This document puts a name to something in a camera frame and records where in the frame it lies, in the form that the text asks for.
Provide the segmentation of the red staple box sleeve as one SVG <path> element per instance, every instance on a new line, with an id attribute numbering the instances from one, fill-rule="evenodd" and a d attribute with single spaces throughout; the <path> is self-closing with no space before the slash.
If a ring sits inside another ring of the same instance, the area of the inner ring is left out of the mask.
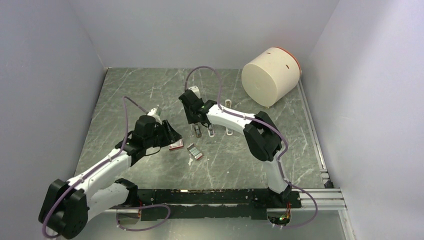
<path id="1" fill-rule="evenodd" d="M 178 149 L 182 149 L 183 147 L 184 147 L 184 142 L 183 142 L 182 139 L 180 139 L 180 140 L 170 144 L 168 146 L 168 149 L 169 149 L 169 151 L 175 151 L 175 150 L 178 150 Z"/>

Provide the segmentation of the beige stapler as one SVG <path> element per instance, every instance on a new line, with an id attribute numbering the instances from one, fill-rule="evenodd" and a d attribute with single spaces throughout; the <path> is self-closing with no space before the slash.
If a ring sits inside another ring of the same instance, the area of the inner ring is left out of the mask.
<path id="1" fill-rule="evenodd" d="M 193 127 L 194 127 L 194 134 L 195 134 L 195 136 L 196 136 L 197 138 L 201 138 L 201 137 L 202 137 L 202 132 L 201 132 L 201 129 L 200 129 L 199 124 L 198 124 L 198 123 L 195 123 L 195 124 L 193 125 Z"/>

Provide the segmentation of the blue mini stapler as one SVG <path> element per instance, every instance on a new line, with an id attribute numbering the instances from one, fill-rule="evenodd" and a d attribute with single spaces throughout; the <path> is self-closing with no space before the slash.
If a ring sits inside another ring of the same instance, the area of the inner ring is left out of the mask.
<path id="1" fill-rule="evenodd" d="M 215 136 L 215 130 L 214 130 L 214 126 L 212 124 L 210 124 L 208 126 L 207 131 L 208 131 L 209 137 L 213 138 Z"/>

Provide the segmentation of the staple box tray with staples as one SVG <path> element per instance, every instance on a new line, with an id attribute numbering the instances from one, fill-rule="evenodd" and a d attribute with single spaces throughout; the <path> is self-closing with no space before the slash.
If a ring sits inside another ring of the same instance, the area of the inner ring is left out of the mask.
<path id="1" fill-rule="evenodd" d="M 204 156 L 203 153 L 200 151 L 200 149 L 194 143 L 191 143 L 186 148 L 187 148 L 187 151 L 189 152 L 190 157 L 193 160 L 199 161 Z"/>

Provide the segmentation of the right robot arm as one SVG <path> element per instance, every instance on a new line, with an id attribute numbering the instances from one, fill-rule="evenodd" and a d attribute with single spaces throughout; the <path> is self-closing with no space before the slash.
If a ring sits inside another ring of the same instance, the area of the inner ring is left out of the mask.
<path id="1" fill-rule="evenodd" d="M 244 135 L 250 153 L 263 163 L 270 202 L 282 207 L 289 200 L 292 188 L 285 177 L 284 168 L 279 161 L 285 150 L 282 135 L 264 111 L 257 114 L 244 113 L 229 109 L 214 100 L 203 101 L 193 90 L 185 90 L 178 98 L 183 105 L 188 123 L 224 126 Z"/>

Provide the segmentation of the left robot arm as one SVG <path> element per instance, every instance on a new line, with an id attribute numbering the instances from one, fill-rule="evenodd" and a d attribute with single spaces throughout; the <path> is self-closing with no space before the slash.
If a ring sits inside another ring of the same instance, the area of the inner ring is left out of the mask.
<path id="1" fill-rule="evenodd" d="M 98 163 L 66 181 L 56 179 L 46 192 L 40 213 L 46 239 L 76 237 L 95 216 L 115 206 L 134 207 L 139 200 L 134 183 L 114 177 L 131 168 L 150 148 L 164 148 L 181 140 L 167 120 L 142 115 L 132 131 Z"/>

